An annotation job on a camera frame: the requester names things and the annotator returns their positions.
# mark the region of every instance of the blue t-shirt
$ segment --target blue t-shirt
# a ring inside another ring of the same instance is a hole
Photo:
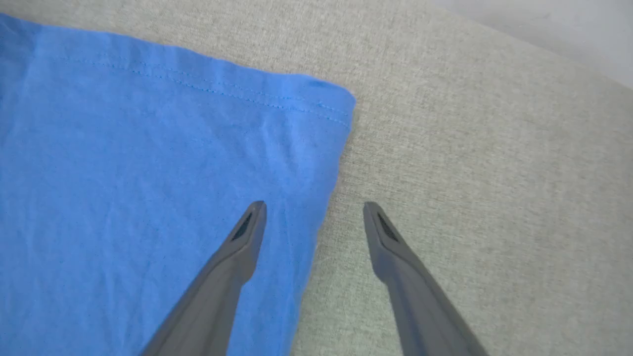
[[[133,355],[254,200],[229,355],[287,355],[354,98],[0,15],[0,355]]]

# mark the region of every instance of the beige fabric surface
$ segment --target beige fabric surface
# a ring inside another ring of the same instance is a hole
[[[633,350],[633,92],[419,0],[0,0],[41,23],[347,87],[294,355],[396,355],[378,201],[491,355]]]

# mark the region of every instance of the beige textured surface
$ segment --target beige textured surface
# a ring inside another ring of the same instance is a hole
[[[425,1],[0,0],[358,99],[295,355],[399,352],[361,207],[382,204],[491,355],[633,350],[633,92]]]

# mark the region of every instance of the white surface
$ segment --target white surface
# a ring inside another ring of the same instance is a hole
[[[632,0],[433,0],[633,87]]]

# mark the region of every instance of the stitch line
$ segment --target stitch line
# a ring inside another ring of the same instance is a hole
[[[159,79],[171,80],[172,82],[178,83],[178,84],[180,84],[182,86],[190,87],[190,88],[197,89],[197,90],[200,90],[200,91],[210,92],[212,94],[219,94],[219,95],[223,95],[223,96],[228,96],[228,97],[235,98],[235,99],[238,99],[238,100],[243,100],[243,101],[247,101],[247,102],[250,102],[250,103],[263,105],[263,106],[269,106],[271,108],[276,108],[276,109],[280,109],[280,110],[298,111],[298,112],[301,112],[301,113],[309,113],[309,114],[312,114],[312,115],[314,115],[316,117],[321,117],[321,118],[324,118],[326,120],[335,122],[335,123],[345,127],[347,130],[351,129],[350,126],[348,124],[346,124],[345,122],[343,122],[343,121],[337,120],[337,119],[329,117],[329,116],[321,115],[319,113],[315,113],[315,112],[313,112],[311,110],[299,109],[299,108],[295,108],[295,107],[292,107],[292,106],[280,106],[280,105],[273,105],[273,104],[269,104],[269,103],[264,103],[262,101],[257,101],[257,100],[245,98],[245,97],[242,97],[242,96],[238,96],[238,95],[227,94],[227,93],[221,92],[221,91],[215,91],[215,90],[212,90],[212,89],[197,87],[197,86],[194,86],[192,84],[189,84],[189,83],[186,83],[186,82],[182,82],[180,80],[177,80],[177,79],[174,79],[174,78],[170,78],[170,77],[163,77],[161,75],[152,75],[152,74],[149,74],[149,73],[140,72],[138,70],[133,70],[133,69],[125,68],[125,67],[118,67],[118,66],[116,66],[114,64],[111,64],[111,63],[98,63],[98,62],[92,62],[92,61],[86,61],[86,60],[76,60],[76,59],[73,59],[73,58],[66,58],[66,57],[53,57],[53,56],[50,56],[48,58],[52,59],[52,60],[65,60],[65,61],[70,61],[70,62],[75,62],[75,63],[83,63],[83,64],[88,64],[88,65],[95,65],[95,66],[96,65],[100,65],[100,66],[103,66],[103,67],[111,67],[111,68],[114,68],[114,69],[119,69],[119,70],[124,70],[124,71],[127,71],[127,72],[136,73],[136,74],[139,74],[139,75],[143,75],[145,77],[150,77],[150,78],[154,77],[154,78],[159,78]]]
[[[304,101],[306,104],[315,105],[315,106],[318,106],[318,107],[320,107],[320,108],[324,108],[324,109],[326,109],[326,110],[329,110],[329,111],[332,111],[332,112],[335,112],[335,113],[339,113],[339,114],[341,114],[341,115],[343,115],[343,116],[345,116],[345,117],[349,116],[349,114],[348,114],[348,113],[346,113],[345,111],[339,110],[339,109],[337,109],[337,108],[332,108],[332,107],[329,107],[329,106],[327,106],[327,105],[323,105],[323,104],[321,104],[321,103],[314,103],[314,102],[311,102],[311,101],[306,100],[305,98],[293,98],[293,97],[290,97],[290,96],[276,96],[276,95],[271,95],[271,94],[267,94],[267,93],[265,93],[265,92],[255,91],[255,90],[252,90],[252,89],[249,89],[249,88],[245,88],[245,87],[242,87],[242,86],[238,86],[237,84],[233,84],[233,83],[226,83],[226,82],[213,82],[213,81],[211,81],[211,80],[205,79],[205,78],[204,78],[204,77],[202,77],[202,76],[199,76],[199,75],[193,75],[193,74],[190,74],[190,73],[187,73],[187,72],[181,72],[181,71],[179,71],[179,70],[175,70],[175,69],[172,69],[172,68],[168,68],[168,67],[165,67],[165,66],[163,66],[163,65],[154,65],[154,64],[149,64],[149,63],[146,63],[146,62],[143,62],[143,61],[136,61],[136,60],[132,60],[132,59],[130,59],[130,58],[122,57],[122,56],[110,56],[110,55],[109,55],[109,54],[107,54],[107,53],[97,53],[97,54],[98,54],[99,56],[108,56],[108,57],[111,57],[111,58],[118,58],[119,60],[123,60],[123,61],[129,61],[129,62],[131,62],[131,63],[137,63],[137,64],[143,65],[143,66],[145,66],[145,67],[155,67],[155,68],[160,68],[160,69],[163,69],[163,70],[167,70],[167,71],[169,71],[169,72],[173,72],[173,73],[177,73],[177,74],[181,74],[181,75],[186,75],[186,76],[188,76],[188,77],[190,77],[190,78],[201,79],[202,81],[207,82],[207,83],[210,83],[210,84],[220,84],[220,85],[223,85],[223,86],[231,86],[231,87],[234,87],[234,88],[237,88],[237,89],[243,90],[243,91],[251,92],[251,93],[253,93],[253,94],[257,94],[257,95],[267,96],[267,97],[269,97],[269,98],[273,98],[273,99],[288,99],[288,100]]]

